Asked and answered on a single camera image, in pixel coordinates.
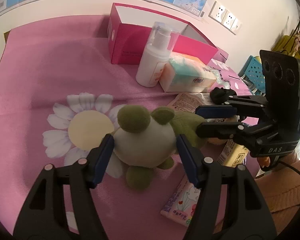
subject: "light switch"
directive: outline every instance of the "light switch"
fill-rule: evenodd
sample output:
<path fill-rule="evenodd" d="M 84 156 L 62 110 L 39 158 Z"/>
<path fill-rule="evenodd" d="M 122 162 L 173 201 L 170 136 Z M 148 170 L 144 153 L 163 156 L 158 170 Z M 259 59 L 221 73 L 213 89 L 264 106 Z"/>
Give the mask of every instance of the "light switch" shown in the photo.
<path fill-rule="evenodd" d="M 227 13 L 227 9 L 219 2 L 215 1 L 212 10 L 209 14 L 209 17 L 221 23 L 224 17 L 226 16 L 226 13 Z"/>
<path fill-rule="evenodd" d="M 233 23 L 233 25 L 232 25 L 232 27 L 231 27 L 230 30 L 231 30 L 234 34 L 238 34 L 239 30 L 241 29 L 241 25 L 242 25 L 242 23 L 236 18 L 236 19 L 234 20 L 234 23 Z"/>
<path fill-rule="evenodd" d="M 235 21 L 235 16 L 234 16 L 231 12 L 227 11 L 226 16 L 225 16 L 224 19 L 222 20 L 222 24 L 223 24 L 226 28 L 231 29 L 231 27 L 232 27 L 234 21 Z"/>

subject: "pink tissue packet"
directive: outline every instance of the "pink tissue packet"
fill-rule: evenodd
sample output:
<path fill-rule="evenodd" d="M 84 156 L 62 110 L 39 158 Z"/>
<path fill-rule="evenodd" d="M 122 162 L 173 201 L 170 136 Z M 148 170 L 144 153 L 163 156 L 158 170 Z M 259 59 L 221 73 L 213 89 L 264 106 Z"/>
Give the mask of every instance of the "pink tissue packet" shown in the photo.
<path fill-rule="evenodd" d="M 199 194 L 200 190 L 194 187 L 185 175 L 160 214 L 187 227 L 193 217 Z"/>

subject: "pink box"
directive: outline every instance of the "pink box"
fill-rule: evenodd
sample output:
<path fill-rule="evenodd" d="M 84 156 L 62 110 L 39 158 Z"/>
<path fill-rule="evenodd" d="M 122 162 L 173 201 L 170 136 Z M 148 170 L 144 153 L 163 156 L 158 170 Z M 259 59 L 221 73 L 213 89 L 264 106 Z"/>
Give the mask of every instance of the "pink box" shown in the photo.
<path fill-rule="evenodd" d="M 112 64 L 140 63 L 154 22 L 164 22 L 181 32 L 173 51 L 199 58 L 208 64 L 218 48 L 190 22 L 134 5 L 113 3 L 108 39 Z"/>

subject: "tissue box logo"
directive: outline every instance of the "tissue box logo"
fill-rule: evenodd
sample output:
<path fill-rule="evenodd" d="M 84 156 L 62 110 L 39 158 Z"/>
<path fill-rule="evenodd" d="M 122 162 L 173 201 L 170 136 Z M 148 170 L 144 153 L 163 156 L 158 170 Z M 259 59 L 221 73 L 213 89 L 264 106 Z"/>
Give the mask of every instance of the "tissue box logo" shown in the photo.
<path fill-rule="evenodd" d="M 195 79 L 193 80 L 193 82 L 196 83 L 196 84 L 199 84 L 199 83 L 201 83 L 202 81 L 203 81 L 202 78 L 195 78 Z"/>

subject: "green plush foot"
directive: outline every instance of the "green plush foot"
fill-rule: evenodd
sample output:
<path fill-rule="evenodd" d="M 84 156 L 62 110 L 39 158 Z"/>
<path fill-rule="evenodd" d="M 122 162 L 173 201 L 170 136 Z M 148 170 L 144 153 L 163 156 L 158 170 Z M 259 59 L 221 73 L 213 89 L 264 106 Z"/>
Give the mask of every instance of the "green plush foot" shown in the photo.
<path fill-rule="evenodd" d="M 161 163 L 159 166 L 157 166 L 157 168 L 163 169 L 163 170 L 168 170 L 168 169 L 172 168 L 173 165 L 174 165 L 174 161 L 171 157 L 169 157 L 163 163 Z"/>
<path fill-rule="evenodd" d="M 130 188 L 138 191 L 149 187 L 154 171 L 150 168 L 130 166 L 127 170 L 126 180 Z"/>

